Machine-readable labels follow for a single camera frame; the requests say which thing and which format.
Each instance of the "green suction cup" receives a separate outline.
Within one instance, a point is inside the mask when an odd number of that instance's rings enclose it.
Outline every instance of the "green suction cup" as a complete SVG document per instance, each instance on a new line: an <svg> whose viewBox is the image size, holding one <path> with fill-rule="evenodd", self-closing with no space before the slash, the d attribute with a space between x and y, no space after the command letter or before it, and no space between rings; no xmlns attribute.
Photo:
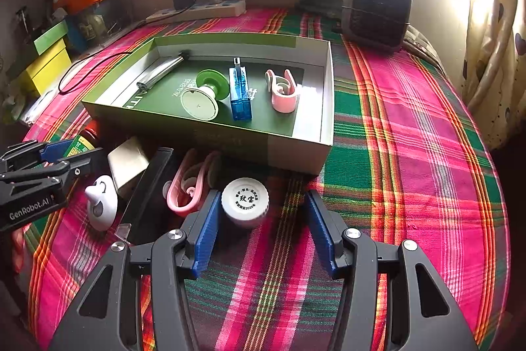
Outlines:
<svg viewBox="0 0 526 351"><path fill-rule="evenodd" d="M205 69L197 74L196 85L198 87L210 87L216 94L216 100L226 99L230 94L230 83L221 72L214 69Z"/></svg>

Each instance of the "silver cylinder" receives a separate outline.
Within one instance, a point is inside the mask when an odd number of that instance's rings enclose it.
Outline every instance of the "silver cylinder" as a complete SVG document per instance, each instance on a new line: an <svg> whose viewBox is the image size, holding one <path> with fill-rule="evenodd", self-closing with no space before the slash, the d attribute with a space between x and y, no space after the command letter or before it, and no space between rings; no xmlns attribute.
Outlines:
<svg viewBox="0 0 526 351"><path fill-rule="evenodd" d="M157 84L162 78L169 74L175 67L181 63L181 61L188 59L188 52L181 52L179 57L175 58L168 63L163 63L149 72L143 79L137 82L137 88L142 91L149 91L152 87Z"/></svg>

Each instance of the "yellow curtain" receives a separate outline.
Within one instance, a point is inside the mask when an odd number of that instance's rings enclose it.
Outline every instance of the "yellow curtain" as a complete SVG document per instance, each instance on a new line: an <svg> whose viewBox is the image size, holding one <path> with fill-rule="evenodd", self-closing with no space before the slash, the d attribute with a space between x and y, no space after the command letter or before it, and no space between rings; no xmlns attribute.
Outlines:
<svg viewBox="0 0 526 351"><path fill-rule="evenodd" d="M526 0L471 0L462 99L490 149L526 116Z"/></svg>

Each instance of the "bed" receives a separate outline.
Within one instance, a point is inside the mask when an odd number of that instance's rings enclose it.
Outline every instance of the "bed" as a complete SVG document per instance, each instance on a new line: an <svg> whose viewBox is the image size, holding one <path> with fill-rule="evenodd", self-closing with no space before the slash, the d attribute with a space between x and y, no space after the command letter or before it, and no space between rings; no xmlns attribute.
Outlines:
<svg viewBox="0 0 526 351"><path fill-rule="evenodd" d="M322 350L336 317L341 282L325 274L301 213L305 189L317 189L346 223L377 241L415 240L458 302L482 350L489 349L507 297L510 248L499 180L480 134L444 73L406 50L358 47L333 32L334 21L286 9L253 9L222 18L139 28L94 57L137 48L153 36L264 32L331 42L335 72L334 146L309 180L272 170L270 208L250 233L220 229L209 269L186 284L201 350ZM26 139L75 136L89 121L81 99L121 57L102 63L66 96L56 97ZM87 222L88 183L67 208L33 223L29 327L43 349L99 258L115 240ZM141 288L143 343L154 348L149 277ZM373 349L382 347L386 282L380 278Z"/></svg>

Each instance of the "pink clip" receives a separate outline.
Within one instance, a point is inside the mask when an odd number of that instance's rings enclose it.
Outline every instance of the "pink clip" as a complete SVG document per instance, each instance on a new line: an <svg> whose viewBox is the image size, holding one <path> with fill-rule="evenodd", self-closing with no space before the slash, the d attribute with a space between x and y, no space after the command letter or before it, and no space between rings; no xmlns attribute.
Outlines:
<svg viewBox="0 0 526 351"><path fill-rule="evenodd" d="M299 92L290 70L285 70L285 77L276 76L271 69L265 72L267 89L270 92L272 107L281 113L291 113L296 109Z"/></svg>
<svg viewBox="0 0 526 351"><path fill-rule="evenodd" d="M214 186L220 152L213 151L203 162L197 162L197 151L186 152L166 194L166 202L175 214L186 217L201 208L208 191Z"/></svg>

